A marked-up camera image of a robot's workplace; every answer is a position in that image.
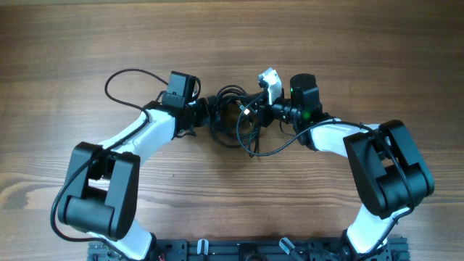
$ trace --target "wooden table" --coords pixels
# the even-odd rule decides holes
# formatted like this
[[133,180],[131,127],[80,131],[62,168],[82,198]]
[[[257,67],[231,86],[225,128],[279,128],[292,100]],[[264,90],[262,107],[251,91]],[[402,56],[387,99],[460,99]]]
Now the wooden table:
[[[49,227],[73,147],[115,135],[139,114],[105,80],[138,67],[258,92],[274,67],[286,92],[315,74],[324,110],[352,122],[400,119],[436,181],[393,234],[413,260],[462,260],[464,16],[444,1],[256,1],[0,9],[0,259],[84,260]],[[145,75],[111,92],[145,104],[165,87]],[[175,139],[141,168],[137,218],[160,239],[339,236],[360,207],[348,161],[292,144],[248,158],[198,137]],[[261,151],[289,137],[275,123]],[[71,229],[63,228],[75,235]]]

